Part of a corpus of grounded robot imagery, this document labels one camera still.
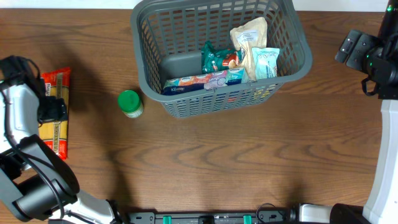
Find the San Remo spaghetti packet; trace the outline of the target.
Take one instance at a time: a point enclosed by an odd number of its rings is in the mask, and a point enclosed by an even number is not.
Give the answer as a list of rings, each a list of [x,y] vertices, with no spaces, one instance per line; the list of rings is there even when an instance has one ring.
[[[68,112],[71,68],[65,67],[41,74],[45,83],[45,95],[62,98]],[[40,138],[62,160],[68,156],[68,120],[44,123],[39,128]]]

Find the green lid jar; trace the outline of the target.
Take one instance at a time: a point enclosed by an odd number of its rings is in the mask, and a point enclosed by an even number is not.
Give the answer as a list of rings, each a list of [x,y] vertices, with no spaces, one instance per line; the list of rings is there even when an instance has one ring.
[[[133,90],[126,90],[120,93],[118,105],[128,118],[138,118],[144,112],[142,101]]]

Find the light blue tissue packet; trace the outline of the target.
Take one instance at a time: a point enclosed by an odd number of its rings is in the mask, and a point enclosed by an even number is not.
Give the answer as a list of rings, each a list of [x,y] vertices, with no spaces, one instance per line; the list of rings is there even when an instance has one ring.
[[[275,78],[277,76],[277,58],[280,49],[277,48],[252,48],[254,59],[254,72],[257,80]]]

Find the cream plastic food bag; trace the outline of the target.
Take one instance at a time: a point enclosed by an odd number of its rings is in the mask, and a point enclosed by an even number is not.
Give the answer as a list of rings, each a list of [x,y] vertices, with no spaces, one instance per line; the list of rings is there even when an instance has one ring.
[[[243,59],[238,67],[245,68],[249,81],[256,81],[252,48],[267,47],[267,22],[264,17],[253,19],[242,26],[230,30],[234,48],[241,51]]]

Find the blue tissue pack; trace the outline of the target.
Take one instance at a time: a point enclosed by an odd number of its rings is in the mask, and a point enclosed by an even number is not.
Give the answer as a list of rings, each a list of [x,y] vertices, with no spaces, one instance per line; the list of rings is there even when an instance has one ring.
[[[162,90],[163,95],[178,95],[197,90],[213,90],[225,86],[237,85],[248,81],[244,68],[234,68],[167,80]]]

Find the green Nescafe coffee bag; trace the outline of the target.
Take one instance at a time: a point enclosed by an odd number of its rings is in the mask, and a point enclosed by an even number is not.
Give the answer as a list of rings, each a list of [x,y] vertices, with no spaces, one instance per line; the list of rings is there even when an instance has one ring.
[[[234,69],[243,61],[244,53],[241,50],[217,50],[210,41],[206,41],[201,49],[201,71],[203,74]]]

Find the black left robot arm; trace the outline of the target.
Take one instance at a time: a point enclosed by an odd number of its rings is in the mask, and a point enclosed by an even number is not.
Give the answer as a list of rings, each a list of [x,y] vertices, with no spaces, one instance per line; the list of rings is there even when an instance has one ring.
[[[39,126],[68,118],[64,99],[46,94],[38,66],[1,59],[1,202],[20,221],[123,223],[114,201],[80,189],[71,168],[39,137]]]

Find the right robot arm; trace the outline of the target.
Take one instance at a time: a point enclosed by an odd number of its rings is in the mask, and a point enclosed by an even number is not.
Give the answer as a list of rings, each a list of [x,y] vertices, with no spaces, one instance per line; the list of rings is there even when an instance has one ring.
[[[381,144],[373,186],[364,206],[302,203],[285,223],[397,223],[397,0],[389,0],[377,36],[351,30],[335,59],[366,74],[362,91],[382,101]]]

